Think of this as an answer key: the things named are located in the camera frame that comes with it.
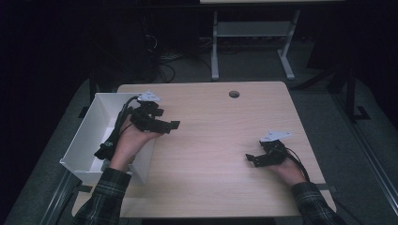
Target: open container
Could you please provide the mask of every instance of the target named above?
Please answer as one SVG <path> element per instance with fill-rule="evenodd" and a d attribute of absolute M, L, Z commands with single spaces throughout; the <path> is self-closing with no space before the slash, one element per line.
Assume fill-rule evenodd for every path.
<path fill-rule="evenodd" d="M 84 184 L 97 184 L 102 175 L 103 160 L 94 156 L 111 135 L 117 115 L 123 104 L 141 93 L 97 93 L 82 124 L 73 138 L 67 153 L 60 163 L 82 180 Z M 139 104 L 130 104 L 137 108 Z M 129 165 L 131 185 L 143 185 L 146 182 L 152 158 L 155 140 L 149 141 Z"/>

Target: person's right hand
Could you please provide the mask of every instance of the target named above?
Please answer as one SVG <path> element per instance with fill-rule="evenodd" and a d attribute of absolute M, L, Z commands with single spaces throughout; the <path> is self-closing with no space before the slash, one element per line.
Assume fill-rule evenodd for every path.
<path fill-rule="evenodd" d="M 306 182 L 299 166 L 288 157 L 280 165 L 267 166 L 267 168 L 277 173 L 290 187 Z"/>

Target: forearm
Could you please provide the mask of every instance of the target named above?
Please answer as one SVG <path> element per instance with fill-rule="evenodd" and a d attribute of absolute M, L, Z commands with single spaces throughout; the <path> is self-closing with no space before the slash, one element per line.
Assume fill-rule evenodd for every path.
<path fill-rule="evenodd" d="M 120 208 L 131 176 L 107 168 L 91 198 L 74 217 L 74 224 L 118 224 Z"/>
<path fill-rule="evenodd" d="M 345 224 L 328 206 L 315 184 L 302 182 L 292 186 L 291 191 L 305 224 Z"/>

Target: desk grommet hole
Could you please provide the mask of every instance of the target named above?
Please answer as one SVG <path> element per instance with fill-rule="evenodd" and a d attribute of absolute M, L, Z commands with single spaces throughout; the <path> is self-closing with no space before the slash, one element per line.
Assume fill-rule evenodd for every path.
<path fill-rule="evenodd" d="M 238 91 L 230 91 L 229 92 L 229 97 L 231 98 L 238 98 L 240 96 L 240 93 Z"/>

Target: plaid sleeve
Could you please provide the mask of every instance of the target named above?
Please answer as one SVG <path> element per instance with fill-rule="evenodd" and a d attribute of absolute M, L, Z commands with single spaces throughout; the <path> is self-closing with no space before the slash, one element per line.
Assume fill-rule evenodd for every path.
<path fill-rule="evenodd" d="M 304 182 L 292 186 L 304 224 L 345 224 L 345 222 L 328 206 L 315 184 Z"/>
<path fill-rule="evenodd" d="M 91 198 L 74 217 L 73 224 L 118 224 L 130 179 L 125 172 L 105 169 Z"/>

